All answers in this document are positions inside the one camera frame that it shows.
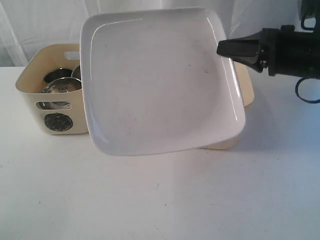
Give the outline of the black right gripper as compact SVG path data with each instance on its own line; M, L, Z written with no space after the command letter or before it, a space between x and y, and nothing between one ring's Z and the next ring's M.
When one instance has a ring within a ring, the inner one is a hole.
M216 53L258 73L267 68L270 76L320 78L320 34L298 32L292 25L221 40Z

